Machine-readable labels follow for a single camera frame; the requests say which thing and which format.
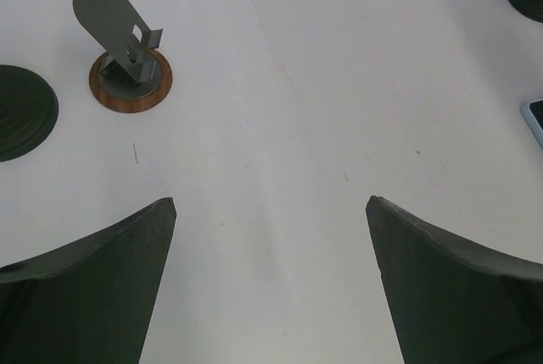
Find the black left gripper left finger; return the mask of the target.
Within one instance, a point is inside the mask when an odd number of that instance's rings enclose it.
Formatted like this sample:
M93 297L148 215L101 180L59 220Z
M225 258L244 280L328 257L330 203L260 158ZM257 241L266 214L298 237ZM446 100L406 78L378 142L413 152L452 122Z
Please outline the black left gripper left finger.
M176 223L162 198L1 269L3 363L138 363Z

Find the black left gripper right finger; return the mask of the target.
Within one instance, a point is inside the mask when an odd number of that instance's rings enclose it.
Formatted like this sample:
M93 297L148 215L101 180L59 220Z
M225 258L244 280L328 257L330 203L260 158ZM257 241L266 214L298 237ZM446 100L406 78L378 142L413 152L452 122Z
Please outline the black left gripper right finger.
M542 266L429 224L383 197L366 206L405 363L540 363Z

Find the black clamp phone stand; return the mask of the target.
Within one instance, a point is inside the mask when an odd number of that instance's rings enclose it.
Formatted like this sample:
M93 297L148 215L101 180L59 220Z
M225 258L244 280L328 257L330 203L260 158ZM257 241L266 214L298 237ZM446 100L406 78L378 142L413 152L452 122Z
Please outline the black clamp phone stand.
M1 161L23 156L49 136L59 115L55 91L37 73L1 66Z

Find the light blue cased phone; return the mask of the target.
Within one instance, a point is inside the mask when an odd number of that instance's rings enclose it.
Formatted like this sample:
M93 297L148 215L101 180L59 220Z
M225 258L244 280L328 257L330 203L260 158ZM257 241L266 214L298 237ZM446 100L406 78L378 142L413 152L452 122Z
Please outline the light blue cased phone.
M528 101L521 106L521 114L535 140L543 148L543 99Z

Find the wooden base phone stand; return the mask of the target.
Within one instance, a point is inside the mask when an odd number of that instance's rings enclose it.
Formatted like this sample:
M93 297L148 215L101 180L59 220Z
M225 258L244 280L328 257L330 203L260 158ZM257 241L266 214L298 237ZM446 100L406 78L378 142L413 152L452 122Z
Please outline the wooden base phone stand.
M129 0L72 0L80 25L104 48L89 72L92 95L107 109L135 114L170 93L173 72L152 30Z

